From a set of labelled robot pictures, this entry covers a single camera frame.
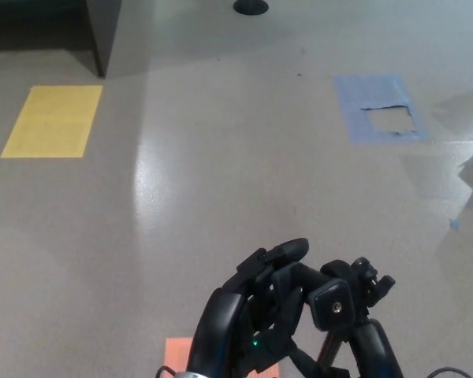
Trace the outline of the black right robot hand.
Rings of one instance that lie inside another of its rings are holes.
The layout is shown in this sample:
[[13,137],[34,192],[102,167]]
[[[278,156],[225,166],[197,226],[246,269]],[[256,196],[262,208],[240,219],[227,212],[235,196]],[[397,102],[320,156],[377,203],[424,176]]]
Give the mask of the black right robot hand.
[[375,319],[356,326],[348,340],[361,378],[403,378],[382,325]]

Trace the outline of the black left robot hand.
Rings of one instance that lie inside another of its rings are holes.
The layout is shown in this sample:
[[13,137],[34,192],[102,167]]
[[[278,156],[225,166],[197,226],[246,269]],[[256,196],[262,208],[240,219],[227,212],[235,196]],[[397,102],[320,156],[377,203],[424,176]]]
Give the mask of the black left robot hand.
[[194,334],[187,371],[205,377],[246,377],[264,372],[285,358],[304,307],[301,287],[285,277],[285,288],[273,274],[298,266],[307,254],[305,238],[271,250],[259,248],[214,290]]

